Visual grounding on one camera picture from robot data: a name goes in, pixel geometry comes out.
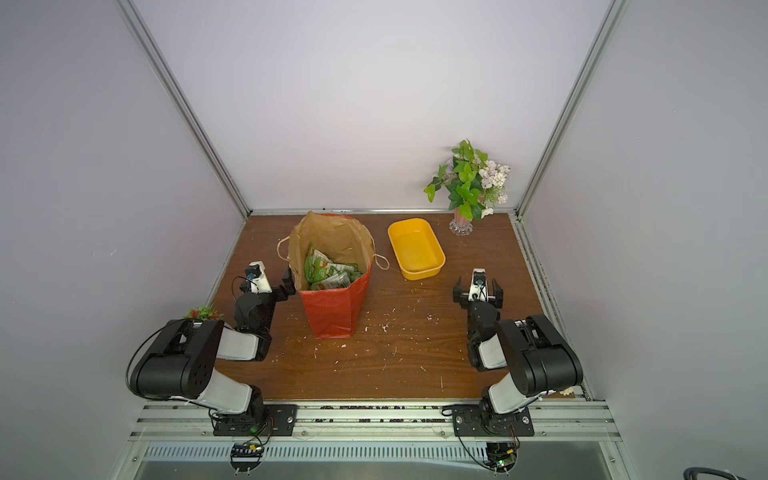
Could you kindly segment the green orange condiment packet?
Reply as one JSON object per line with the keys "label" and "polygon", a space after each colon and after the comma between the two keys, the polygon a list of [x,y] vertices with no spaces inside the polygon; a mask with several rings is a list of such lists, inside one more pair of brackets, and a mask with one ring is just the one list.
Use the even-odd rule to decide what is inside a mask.
{"label": "green orange condiment packet", "polygon": [[340,273],[330,275],[323,280],[312,283],[310,289],[312,291],[344,289],[348,288],[352,283],[353,280],[351,279],[349,273],[347,271],[342,271]]}

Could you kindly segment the red paper bag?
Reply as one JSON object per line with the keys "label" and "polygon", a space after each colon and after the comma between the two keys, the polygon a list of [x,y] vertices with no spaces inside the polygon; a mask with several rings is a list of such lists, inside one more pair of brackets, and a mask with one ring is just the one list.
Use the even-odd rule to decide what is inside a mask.
{"label": "red paper bag", "polygon": [[386,270],[372,234],[349,216],[308,213],[277,244],[319,339],[350,338],[368,290],[372,268]]}

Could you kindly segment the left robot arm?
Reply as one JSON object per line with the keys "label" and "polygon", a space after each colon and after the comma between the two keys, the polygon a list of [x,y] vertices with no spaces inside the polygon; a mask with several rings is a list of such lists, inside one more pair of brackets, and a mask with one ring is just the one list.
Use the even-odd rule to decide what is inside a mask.
{"label": "left robot arm", "polygon": [[296,293],[294,276],[287,269],[281,284],[273,287],[264,264],[256,261],[240,280],[233,327],[223,320],[192,315],[168,322],[150,336],[141,358],[130,360],[127,386],[147,400],[185,401],[206,409],[215,436],[288,437],[293,434],[298,407],[266,404],[259,387],[226,376],[215,364],[266,359],[276,306]]}

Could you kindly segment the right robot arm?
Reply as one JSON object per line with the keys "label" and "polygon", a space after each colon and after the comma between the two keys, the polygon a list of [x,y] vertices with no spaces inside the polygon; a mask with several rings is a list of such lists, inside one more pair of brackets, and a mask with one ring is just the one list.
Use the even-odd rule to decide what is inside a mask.
{"label": "right robot arm", "polygon": [[582,383],[578,356],[543,314],[503,319],[503,289],[497,281],[488,281],[483,269],[473,271],[467,291],[457,282],[452,298],[467,313],[470,365],[479,372],[505,372],[476,405],[450,408],[455,435],[534,436],[529,407]]}

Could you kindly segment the yellow plastic tray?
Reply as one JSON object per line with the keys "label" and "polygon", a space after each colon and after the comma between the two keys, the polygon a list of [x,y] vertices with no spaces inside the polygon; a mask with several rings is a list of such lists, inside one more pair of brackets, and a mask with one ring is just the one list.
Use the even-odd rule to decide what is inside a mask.
{"label": "yellow plastic tray", "polygon": [[423,280],[441,272],[446,255],[427,220],[411,218],[394,222],[387,234],[406,280]]}

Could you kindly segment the small red flower plant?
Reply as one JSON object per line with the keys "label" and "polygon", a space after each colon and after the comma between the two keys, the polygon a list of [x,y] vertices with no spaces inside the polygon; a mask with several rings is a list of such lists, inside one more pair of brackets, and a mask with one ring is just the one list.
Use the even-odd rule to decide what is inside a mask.
{"label": "small red flower plant", "polygon": [[223,315],[216,308],[207,305],[190,309],[184,318],[193,321],[218,321],[224,319]]}

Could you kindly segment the green plant in glass vase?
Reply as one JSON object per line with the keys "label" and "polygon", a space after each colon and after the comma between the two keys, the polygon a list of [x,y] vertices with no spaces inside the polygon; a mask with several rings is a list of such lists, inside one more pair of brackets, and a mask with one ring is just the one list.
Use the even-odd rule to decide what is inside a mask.
{"label": "green plant in glass vase", "polygon": [[449,228],[457,236],[467,236],[476,222],[493,215],[508,201],[510,174],[509,165],[491,159],[469,139],[463,139],[451,149],[451,158],[438,167],[423,192],[433,202],[445,189],[454,215]]}

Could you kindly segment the left controller board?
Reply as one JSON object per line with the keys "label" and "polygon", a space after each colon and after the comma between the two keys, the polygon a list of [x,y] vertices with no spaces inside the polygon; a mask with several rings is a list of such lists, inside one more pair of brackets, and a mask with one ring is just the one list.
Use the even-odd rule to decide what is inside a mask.
{"label": "left controller board", "polygon": [[235,443],[229,453],[229,464],[235,475],[250,475],[258,468],[262,461],[266,448],[259,443]]}

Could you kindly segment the controller board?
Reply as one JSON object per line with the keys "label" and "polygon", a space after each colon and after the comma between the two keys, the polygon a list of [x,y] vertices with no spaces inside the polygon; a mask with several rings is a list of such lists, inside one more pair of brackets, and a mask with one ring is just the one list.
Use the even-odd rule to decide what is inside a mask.
{"label": "controller board", "polygon": [[494,473],[507,474],[518,459],[518,447],[512,443],[487,443],[485,466]]}
{"label": "controller board", "polygon": [[235,443],[229,453],[229,464],[235,475],[250,475],[258,468],[262,461],[266,448],[259,443]]}

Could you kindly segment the right controller board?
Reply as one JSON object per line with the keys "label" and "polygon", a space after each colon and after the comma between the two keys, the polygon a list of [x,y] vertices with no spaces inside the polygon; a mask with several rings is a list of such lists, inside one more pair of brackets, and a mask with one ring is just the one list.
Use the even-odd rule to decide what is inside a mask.
{"label": "right controller board", "polygon": [[512,443],[487,443],[485,466],[494,473],[507,474],[518,459],[518,447]]}

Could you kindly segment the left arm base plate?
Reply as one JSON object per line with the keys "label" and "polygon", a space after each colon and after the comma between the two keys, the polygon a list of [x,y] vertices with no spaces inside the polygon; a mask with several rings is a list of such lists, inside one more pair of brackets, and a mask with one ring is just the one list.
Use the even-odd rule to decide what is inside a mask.
{"label": "left arm base plate", "polygon": [[216,437],[277,436],[290,437],[297,420],[295,404],[265,404],[251,406],[244,413],[211,415]]}

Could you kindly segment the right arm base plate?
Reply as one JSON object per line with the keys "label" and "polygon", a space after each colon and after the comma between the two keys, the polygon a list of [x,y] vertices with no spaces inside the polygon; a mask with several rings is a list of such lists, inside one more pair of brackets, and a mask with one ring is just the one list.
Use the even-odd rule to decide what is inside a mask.
{"label": "right arm base plate", "polygon": [[535,435],[528,408],[507,414],[498,414],[480,405],[456,404],[442,409],[451,419],[453,431],[459,437],[522,437]]}

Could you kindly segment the aluminium front rail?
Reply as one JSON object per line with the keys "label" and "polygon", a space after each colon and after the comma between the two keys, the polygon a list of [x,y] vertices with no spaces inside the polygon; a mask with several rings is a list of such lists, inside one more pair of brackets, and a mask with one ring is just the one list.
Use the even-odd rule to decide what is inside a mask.
{"label": "aluminium front rail", "polygon": [[[452,440],[451,419],[441,411],[459,400],[391,401],[288,401],[298,406],[290,437],[296,441],[438,441]],[[621,439],[613,416],[604,402],[580,399],[539,400],[530,407],[535,435],[522,437],[460,437],[489,441],[589,441],[618,442]]]}

